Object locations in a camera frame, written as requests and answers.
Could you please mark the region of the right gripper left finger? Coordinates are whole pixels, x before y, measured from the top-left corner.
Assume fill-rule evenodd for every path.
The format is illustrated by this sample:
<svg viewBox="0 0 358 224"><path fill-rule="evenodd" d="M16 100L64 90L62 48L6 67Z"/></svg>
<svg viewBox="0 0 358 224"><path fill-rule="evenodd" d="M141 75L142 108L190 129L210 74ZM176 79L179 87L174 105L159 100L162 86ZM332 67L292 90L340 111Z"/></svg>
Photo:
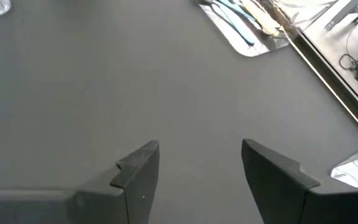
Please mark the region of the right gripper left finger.
<svg viewBox="0 0 358 224"><path fill-rule="evenodd" d="M0 224L148 224L159 164L152 140L74 187L0 187Z"/></svg>

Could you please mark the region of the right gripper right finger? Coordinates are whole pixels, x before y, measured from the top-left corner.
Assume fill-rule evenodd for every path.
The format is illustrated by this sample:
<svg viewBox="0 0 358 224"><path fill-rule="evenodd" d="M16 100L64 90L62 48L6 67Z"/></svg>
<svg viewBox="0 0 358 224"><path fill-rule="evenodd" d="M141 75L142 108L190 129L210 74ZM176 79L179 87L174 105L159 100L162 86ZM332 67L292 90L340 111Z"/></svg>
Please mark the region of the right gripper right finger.
<svg viewBox="0 0 358 224"><path fill-rule="evenodd" d="M247 183L264 224L358 224L358 189L320 182L300 163L252 139L243 139Z"/></svg>

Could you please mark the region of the black spoon blue handle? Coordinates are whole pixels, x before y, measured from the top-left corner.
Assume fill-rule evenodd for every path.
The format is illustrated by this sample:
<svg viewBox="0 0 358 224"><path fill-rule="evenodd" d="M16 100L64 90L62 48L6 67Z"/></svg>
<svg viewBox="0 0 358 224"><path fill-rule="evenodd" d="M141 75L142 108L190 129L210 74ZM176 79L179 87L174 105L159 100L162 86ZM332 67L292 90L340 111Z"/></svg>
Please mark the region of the black spoon blue handle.
<svg viewBox="0 0 358 224"><path fill-rule="evenodd" d="M229 25L243 38L247 45L253 46L256 42L256 38L243 23L242 19L240 18L242 15L227 7L220 0L212 0L212 3L217 5L223 14L222 18L226 20Z"/></svg>

